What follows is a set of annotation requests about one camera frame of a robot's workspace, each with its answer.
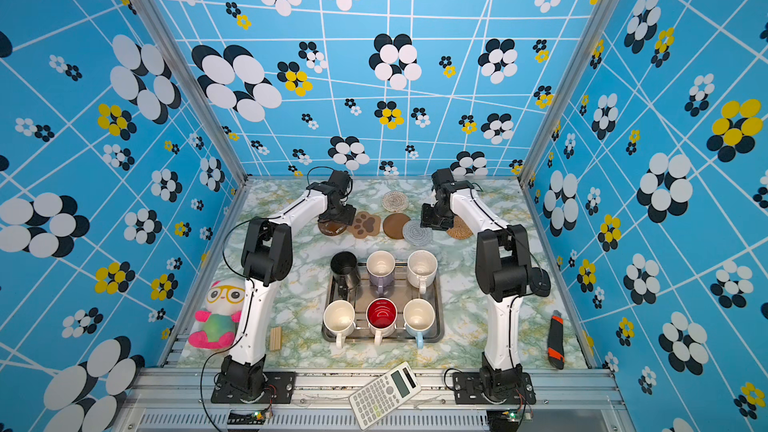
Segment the dark brown round coaster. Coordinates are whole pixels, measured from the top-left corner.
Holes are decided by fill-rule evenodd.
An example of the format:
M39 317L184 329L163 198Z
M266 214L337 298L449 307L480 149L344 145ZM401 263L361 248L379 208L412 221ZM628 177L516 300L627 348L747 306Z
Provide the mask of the dark brown round coaster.
M348 226L343 223L327 221L319 222L318 230L325 236L334 237L341 235L347 230Z

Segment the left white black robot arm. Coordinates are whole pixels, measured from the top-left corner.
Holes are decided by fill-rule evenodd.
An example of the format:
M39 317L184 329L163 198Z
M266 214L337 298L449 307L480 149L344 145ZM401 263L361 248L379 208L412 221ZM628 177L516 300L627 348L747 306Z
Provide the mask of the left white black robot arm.
M353 179L333 169L328 179L312 182L280 211L247 222L241 266L245 299L235 342L228 348L214 382L213 403L253 403L268 389L264 373L270 312L293 264L293 234L310 222L350 225L356 208L347 203Z

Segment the tan wicker round coaster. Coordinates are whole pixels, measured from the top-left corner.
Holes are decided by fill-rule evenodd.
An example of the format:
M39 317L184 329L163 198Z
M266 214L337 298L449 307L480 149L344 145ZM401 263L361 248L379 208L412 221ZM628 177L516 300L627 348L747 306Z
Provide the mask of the tan wicker round coaster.
M446 233L456 240L467 240L474 235L470 227L459 216L454 217L453 226Z

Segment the cork paw print coaster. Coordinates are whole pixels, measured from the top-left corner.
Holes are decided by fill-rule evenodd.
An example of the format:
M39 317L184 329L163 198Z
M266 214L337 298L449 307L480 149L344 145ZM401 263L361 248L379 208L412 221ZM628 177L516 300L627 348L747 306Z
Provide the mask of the cork paw print coaster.
M348 231L356 239L377 236L381 231L382 219L380 216L360 211L353 219L353 223L348 227Z

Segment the brown wooden round coaster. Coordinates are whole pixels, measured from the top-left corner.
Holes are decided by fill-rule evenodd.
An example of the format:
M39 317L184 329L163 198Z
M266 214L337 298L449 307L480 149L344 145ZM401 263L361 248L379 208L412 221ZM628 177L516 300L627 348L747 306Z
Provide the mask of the brown wooden round coaster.
M411 218L404 213L392 213L388 215L382 222L382 230L385 235L393 240L404 239L404 226L411 220Z

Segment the multicolour woven round coaster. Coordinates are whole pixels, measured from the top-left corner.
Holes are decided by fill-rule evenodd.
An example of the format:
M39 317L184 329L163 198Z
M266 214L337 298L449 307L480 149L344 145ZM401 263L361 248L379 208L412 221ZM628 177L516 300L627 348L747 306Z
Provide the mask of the multicolour woven round coaster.
M381 199L382 207L389 212L404 212L409 207L409 200L405 193L389 191Z

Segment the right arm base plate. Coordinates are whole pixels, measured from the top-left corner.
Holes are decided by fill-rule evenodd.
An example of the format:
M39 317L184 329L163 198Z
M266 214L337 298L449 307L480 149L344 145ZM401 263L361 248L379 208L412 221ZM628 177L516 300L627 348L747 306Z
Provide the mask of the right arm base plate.
M455 372L452 389L457 405L535 405L536 393L531 376L522 372L508 374L511 382L496 384L490 375L480 372Z

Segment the grey woven round coaster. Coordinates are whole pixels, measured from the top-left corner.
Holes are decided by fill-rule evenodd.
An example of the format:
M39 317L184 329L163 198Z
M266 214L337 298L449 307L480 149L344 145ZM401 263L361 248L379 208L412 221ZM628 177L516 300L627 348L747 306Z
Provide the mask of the grey woven round coaster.
M415 247L424 247L433 241L433 230L420 225L418 220L410 220L403 225L403 238Z

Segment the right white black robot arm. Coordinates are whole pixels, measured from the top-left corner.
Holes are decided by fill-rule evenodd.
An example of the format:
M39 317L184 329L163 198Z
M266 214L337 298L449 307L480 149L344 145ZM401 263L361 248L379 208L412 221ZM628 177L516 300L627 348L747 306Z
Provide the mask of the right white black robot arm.
M487 298L487 340L479 376L483 392L492 402L517 394L525 405L535 402L530 375L519 358L519 315L523 298L547 297L548 272L531 264L528 233L511 224L485 204L466 180L448 168L432 175L435 200L421 208L421 225L447 231L461 219L476 236L475 277Z

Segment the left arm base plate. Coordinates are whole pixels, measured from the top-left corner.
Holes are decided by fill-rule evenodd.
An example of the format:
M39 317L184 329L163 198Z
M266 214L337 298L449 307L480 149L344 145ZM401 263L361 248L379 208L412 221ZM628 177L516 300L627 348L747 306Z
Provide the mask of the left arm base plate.
M295 372L252 374L245 388L238 388L228 377L215 377L210 401L214 404L289 404L295 390Z

